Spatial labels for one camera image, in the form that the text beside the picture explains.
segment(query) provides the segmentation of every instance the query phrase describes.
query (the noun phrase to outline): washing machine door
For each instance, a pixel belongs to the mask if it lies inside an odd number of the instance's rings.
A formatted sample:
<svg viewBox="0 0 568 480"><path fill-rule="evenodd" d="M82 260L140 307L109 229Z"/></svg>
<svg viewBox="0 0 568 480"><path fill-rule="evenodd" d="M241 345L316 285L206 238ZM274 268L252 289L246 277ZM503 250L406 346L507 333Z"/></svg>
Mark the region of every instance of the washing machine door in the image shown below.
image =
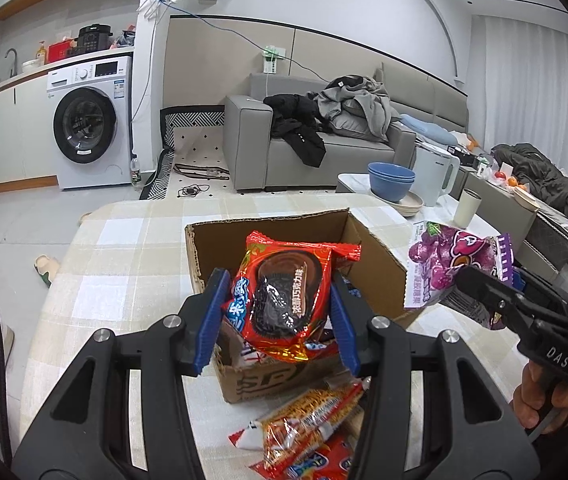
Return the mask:
<svg viewBox="0 0 568 480"><path fill-rule="evenodd" d="M55 110L54 140L71 161L87 164L106 153L115 123L115 108L108 97L92 88L77 88Z"/></svg>

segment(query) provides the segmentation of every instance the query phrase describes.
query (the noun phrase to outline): white bowl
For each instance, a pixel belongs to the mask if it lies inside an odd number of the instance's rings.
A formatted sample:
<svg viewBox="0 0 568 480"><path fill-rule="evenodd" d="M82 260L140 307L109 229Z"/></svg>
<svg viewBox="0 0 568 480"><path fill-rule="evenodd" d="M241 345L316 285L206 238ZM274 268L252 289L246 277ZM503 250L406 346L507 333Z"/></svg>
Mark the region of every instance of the white bowl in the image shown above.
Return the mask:
<svg viewBox="0 0 568 480"><path fill-rule="evenodd" d="M41 68L44 66L44 60L39 58L39 59L31 59L30 61L26 61L24 63L21 64L21 71L24 74L27 74L29 72L35 72L35 70L37 70L38 68Z"/></svg>

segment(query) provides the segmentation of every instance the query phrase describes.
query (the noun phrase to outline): purple candy bag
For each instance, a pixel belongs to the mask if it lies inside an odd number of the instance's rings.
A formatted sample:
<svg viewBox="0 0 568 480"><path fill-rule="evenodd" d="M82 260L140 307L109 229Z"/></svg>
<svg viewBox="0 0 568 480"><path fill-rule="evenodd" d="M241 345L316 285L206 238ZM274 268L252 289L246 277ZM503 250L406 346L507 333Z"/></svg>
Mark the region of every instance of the purple candy bag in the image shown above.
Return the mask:
<svg viewBox="0 0 568 480"><path fill-rule="evenodd" d="M465 265L475 266L512 285L512 249L508 234L480 238L455 227L427 221L414 225L413 242L409 250L405 308L437 303L450 291L456 273ZM471 314L461 308L456 310ZM470 317L494 328L483 315L473 313Z"/></svg>

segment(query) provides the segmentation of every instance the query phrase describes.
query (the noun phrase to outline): cardboard box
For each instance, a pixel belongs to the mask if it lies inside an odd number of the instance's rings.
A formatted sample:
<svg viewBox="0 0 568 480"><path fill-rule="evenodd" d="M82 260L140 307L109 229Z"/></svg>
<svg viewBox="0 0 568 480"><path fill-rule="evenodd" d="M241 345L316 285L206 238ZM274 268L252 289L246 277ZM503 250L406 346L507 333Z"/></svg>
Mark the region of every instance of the cardboard box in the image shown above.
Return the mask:
<svg viewBox="0 0 568 480"><path fill-rule="evenodd" d="M246 236L257 230L275 240L290 242L346 242L361 244L361 260L342 270L368 301L376 314L393 319L406 328L420 311L403 309L405 269L348 210L312 215L205 222L186 227L190 278L195 292L206 286L215 267L237 273L246 252ZM229 342L218 339L214 364L226 402L239 402L275 394L311 382L339 367L339 356L307 363L230 366Z"/></svg>

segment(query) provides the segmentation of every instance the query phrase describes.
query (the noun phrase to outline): blue cable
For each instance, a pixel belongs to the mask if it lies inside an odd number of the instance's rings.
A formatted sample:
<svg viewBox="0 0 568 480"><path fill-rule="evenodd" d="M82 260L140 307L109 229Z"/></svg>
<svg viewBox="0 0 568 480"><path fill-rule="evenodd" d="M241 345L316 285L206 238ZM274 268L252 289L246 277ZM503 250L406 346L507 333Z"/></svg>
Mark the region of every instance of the blue cable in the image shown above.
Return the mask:
<svg viewBox="0 0 568 480"><path fill-rule="evenodd" d="M232 30L231 28L225 28L225 27L218 27L217 25L213 25L212 23L208 22L207 20L205 20L203 17L201 17L198 14L193 14L192 12L188 12L187 10L184 9L179 9L179 7L174 7L169 3L166 3L165 0L155 0L156 2L159 2L160 4L163 4L165 6L167 6L169 9L174 9L174 10L179 10L179 12L183 12L184 14L187 14L189 16L192 16L193 18L197 18L198 20L203 21L204 23L206 23L206 25L209 25L212 28L217 28L218 30L225 30L226 32L232 32L234 34L237 34L237 36L239 36L240 38L245 39L246 41L248 41L250 44L256 46L257 48L259 48L262 52L264 51L264 48L259 46L257 43L255 43L254 41L249 40L246 36L244 36L243 34L241 34L240 32L237 32L236 30ZM307 66L302 65L301 63L296 62L294 59L292 59L291 57L286 57L286 56L278 56L282 59L288 59L290 62L295 63L297 66L303 68L304 70L308 70L308 72L312 72L314 73L316 76L318 76L318 78L320 78L322 81L324 81L325 83L328 83L328 79L324 79L322 76L320 76L317 72L315 72L315 70L313 70L312 68L308 68Z"/></svg>
<svg viewBox="0 0 568 480"><path fill-rule="evenodd" d="M189 12L188 10L184 10L184 9L179 9L179 7L175 7L172 6L171 4L166 3L166 1L164 0L155 0L157 2L159 2L160 4L163 4L165 6L167 6L169 9L173 9L173 10L179 10L179 12L183 12L184 14L187 14L189 16L192 16L193 18L197 18L198 20L201 20L202 22L206 23L206 25L209 25L212 28L217 28L218 30L225 30L227 32L232 32L234 34L237 34L237 36L239 36L240 38L245 39L246 41L248 41L250 44L256 46L257 48L259 48L261 51L264 51L264 48L259 46L257 43L255 43L254 41L251 41L249 38L247 38L246 36L244 36L243 34L241 34L240 32L237 32L236 30L232 30L231 28L225 28L225 27L218 27L217 25L209 22L208 20L206 20L205 18L201 17L198 14L194 14L193 12ZM280 58L283 59L288 59L289 61L295 63L297 66L303 68L304 70L308 70L308 72L312 72L314 73L316 76L318 76L318 78L320 78L322 81L328 83L328 79L324 79L322 76L320 76L317 72L315 72L315 70L313 70L312 68L308 68L307 66L302 65L301 63L296 62L294 59L290 58L290 57L286 57L286 56L278 56Z"/></svg>

